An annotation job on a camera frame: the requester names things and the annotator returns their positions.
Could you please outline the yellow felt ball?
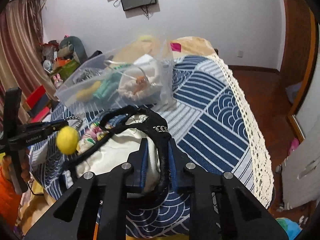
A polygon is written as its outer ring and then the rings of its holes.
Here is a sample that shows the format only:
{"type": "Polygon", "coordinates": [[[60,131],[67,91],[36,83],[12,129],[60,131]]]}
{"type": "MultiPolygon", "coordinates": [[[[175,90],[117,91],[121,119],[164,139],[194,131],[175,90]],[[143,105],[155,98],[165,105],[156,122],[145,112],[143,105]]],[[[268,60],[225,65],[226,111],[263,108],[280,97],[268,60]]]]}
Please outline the yellow felt ball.
{"type": "Polygon", "coordinates": [[[76,129],[65,126],[56,136],[56,145],[62,154],[71,155],[76,151],[79,135],[76,129]]]}

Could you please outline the floral silk scrunchie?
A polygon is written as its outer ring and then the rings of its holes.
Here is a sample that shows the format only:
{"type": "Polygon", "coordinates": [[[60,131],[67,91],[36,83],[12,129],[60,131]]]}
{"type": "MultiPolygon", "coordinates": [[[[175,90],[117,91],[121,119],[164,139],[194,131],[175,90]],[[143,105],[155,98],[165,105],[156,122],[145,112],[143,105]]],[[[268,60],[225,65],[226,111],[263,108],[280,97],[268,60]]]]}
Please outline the floral silk scrunchie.
{"type": "Polygon", "coordinates": [[[93,122],[88,129],[85,130],[84,135],[79,140],[76,150],[78,155],[83,154],[108,133],[99,127],[99,122],[93,122]]]}

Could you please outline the white black-trimmed cloth bag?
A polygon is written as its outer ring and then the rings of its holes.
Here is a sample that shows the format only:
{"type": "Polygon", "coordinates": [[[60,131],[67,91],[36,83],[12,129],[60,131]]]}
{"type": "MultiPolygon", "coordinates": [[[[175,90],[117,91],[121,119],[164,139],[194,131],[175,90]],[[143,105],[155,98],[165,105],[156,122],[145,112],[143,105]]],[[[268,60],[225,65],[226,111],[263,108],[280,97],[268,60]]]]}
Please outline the white black-trimmed cloth bag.
{"type": "Polygon", "coordinates": [[[141,193],[129,193],[130,198],[155,201],[168,191],[170,184],[169,142],[171,134],[167,121],[157,112],[146,107],[126,106],[107,112],[99,127],[108,133],[94,146],[64,164],[72,179],[86,172],[96,175],[112,171],[128,161],[132,152],[139,150],[143,139],[148,141],[146,160],[142,162],[141,193]]]}

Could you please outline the green knitted soft item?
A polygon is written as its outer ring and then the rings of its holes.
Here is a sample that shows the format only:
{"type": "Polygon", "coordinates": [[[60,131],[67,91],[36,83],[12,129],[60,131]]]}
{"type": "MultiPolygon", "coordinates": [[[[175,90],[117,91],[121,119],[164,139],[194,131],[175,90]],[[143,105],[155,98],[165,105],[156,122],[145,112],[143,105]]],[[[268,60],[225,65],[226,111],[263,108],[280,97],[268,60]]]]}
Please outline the green knitted soft item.
{"type": "Polygon", "coordinates": [[[118,89],[119,79],[104,80],[100,87],[93,93],[93,99],[104,100],[109,99],[118,89]]]}

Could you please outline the clear plastic storage box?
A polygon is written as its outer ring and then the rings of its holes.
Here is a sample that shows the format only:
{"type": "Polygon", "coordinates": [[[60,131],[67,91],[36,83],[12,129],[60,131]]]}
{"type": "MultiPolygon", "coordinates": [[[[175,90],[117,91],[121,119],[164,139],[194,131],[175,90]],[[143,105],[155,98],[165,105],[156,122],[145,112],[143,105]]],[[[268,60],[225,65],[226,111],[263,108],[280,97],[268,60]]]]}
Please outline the clear plastic storage box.
{"type": "Polygon", "coordinates": [[[174,103],[170,44],[146,36],[84,62],[55,96],[74,115],[174,103]]]}

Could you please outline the white fluffy soft item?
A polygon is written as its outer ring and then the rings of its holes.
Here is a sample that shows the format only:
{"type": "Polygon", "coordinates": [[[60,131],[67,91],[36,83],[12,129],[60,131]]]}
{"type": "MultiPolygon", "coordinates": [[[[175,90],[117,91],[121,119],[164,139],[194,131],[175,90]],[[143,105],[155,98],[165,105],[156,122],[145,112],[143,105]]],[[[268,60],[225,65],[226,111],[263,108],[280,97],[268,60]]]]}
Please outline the white fluffy soft item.
{"type": "Polygon", "coordinates": [[[160,100],[162,71],[160,63],[145,54],[131,66],[121,71],[118,93],[121,97],[138,103],[156,103],[160,100]]]}

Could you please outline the red box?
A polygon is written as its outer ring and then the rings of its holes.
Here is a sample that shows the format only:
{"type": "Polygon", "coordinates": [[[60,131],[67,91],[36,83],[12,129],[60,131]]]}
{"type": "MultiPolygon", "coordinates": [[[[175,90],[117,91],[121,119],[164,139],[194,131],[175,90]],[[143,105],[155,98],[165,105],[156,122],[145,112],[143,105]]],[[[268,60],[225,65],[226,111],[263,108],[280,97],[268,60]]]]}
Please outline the red box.
{"type": "Polygon", "coordinates": [[[23,103],[29,115],[28,123],[41,122],[50,113],[51,100],[43,85],[36,88],[23,103]]]}

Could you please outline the striped red gold curtain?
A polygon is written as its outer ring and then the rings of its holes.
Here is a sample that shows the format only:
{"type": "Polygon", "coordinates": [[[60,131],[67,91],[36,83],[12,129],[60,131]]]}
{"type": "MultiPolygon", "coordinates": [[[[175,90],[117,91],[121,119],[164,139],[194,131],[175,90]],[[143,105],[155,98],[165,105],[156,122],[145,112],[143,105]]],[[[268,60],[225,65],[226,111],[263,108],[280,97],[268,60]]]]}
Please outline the striped red gold curtain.
{"type": "Polygon", "coordinates": [[[1,12],[1,124],[5,92],[20,87],[21,100],[41,85],[49,98],[55,87],[42,66],[41,0],[14,0],[1,12]]]}

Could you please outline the pink bunny figure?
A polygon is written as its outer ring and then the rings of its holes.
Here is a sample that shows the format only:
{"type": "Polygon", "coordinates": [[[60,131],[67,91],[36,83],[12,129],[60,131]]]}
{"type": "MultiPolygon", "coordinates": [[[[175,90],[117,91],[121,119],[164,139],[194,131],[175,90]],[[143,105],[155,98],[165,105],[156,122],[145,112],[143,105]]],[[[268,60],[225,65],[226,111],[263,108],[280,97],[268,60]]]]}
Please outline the pink bunny figure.
{"type": "Polygon", "coordinates": [[[60,74],[54,75],[53,81],[54,81],[54,86],[56,89],[58,89],[63,84],[63,80],[61,79],[60,74]]]}

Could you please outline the green cardboard box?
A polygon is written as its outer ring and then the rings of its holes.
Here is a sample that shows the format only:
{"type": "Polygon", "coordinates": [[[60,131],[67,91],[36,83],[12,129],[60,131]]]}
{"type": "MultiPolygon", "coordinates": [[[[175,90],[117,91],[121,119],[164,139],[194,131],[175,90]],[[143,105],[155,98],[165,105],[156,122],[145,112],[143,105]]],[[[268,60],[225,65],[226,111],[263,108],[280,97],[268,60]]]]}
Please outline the green cardboard box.
{"type": "Polygon", "coordinates": [[[57,67],[56,70],[49,74],[49,77],[53,79],[54,76],[59,74],[61,79],[63,81],[66,81],[79,67],[80,64],[78,62],[76,62],[75,60],[71,60],[64,66],[57,67]]]}

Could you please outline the grey green plush toy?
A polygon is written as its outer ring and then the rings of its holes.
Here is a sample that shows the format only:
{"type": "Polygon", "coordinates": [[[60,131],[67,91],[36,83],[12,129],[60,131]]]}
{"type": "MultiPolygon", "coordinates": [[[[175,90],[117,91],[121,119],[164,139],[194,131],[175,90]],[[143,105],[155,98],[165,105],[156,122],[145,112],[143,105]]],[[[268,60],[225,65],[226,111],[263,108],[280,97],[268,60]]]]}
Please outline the grey green plush toy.
{"type": "Polygon", "coordinates": [[[72,55],[79,64],[83,64],[88,59],[84,45],[80,38],[76,36],[64,38],[59,44],[57,57],[67,57],[70,55],[72,55]]]}

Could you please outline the blue white patterned tablecloth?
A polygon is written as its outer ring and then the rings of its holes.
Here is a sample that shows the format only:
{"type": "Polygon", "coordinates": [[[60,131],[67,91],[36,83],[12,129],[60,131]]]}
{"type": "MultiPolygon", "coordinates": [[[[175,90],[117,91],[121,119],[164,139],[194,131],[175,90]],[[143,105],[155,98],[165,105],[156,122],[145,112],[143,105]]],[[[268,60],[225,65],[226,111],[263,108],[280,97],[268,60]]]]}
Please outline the blue white patterned tablecloth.
{"type": "MultiPolygon", "coordinates": [[[[264,137],[232,71],[218,57],[188,55],[175,59],[172,76],[176,103],[147,106],[160,114],[179,150],[208,172],[232,172],[268,209],[274,179],[264,137]]],[[[31,149],[31,173],[55,200],[62,186],[73,185],[63,164],[65,156],[56,135],[31,149]]],[[[153,208],[129,207],[126,234],[155,238],[189,232],[190,197],[169,190],[163,202],[153,208]]]]}

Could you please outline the yellow green curved pillow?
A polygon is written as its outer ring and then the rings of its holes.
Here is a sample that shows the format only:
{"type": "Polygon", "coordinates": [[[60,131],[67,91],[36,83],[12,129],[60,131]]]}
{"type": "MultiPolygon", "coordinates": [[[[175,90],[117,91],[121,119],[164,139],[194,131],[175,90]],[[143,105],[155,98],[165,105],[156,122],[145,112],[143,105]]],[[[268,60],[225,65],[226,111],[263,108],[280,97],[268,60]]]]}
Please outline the yellow green curved pillow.
{"type": "Polygon", "coordinates": [[[143,42],[151,42],[153,40],[153,36],[142,35],[142,36],[139,37],[139,40],[143,41],[143,42]]]}

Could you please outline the beige plush blanket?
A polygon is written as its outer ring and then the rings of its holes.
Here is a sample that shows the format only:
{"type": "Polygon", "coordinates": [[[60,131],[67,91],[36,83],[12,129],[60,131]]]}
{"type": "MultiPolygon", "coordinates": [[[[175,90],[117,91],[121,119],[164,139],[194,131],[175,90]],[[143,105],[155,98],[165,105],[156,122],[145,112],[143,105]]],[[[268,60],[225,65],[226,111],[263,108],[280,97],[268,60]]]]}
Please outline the beige plush blanket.
{"type": "Polygon", "coordinates": [[[148,54],[153,58],[172,59],[185,55],[209,56],[219,54],[218,49],[204,38],[195,36],[180,37],[166,41],[153,37],[151,42],[139,39],[116,52],[112,60],[116,62],[133,63],[141,56],[148,54]]]}

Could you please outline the brown wooden door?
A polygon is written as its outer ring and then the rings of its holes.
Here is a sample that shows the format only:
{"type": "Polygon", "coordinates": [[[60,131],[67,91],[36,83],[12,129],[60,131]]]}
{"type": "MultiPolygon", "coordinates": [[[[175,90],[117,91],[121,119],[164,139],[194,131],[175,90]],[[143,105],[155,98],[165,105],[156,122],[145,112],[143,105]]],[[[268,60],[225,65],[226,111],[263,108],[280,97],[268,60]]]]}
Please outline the brown wooden door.
{"type": "Polygon", "coordinates": [[[318,22],[305,0],[284,0],[285,44],[280,69],[283,87],[301,83],[288,113],[288,119],[298,113],[308,93],[318,53],[318,22]]]}

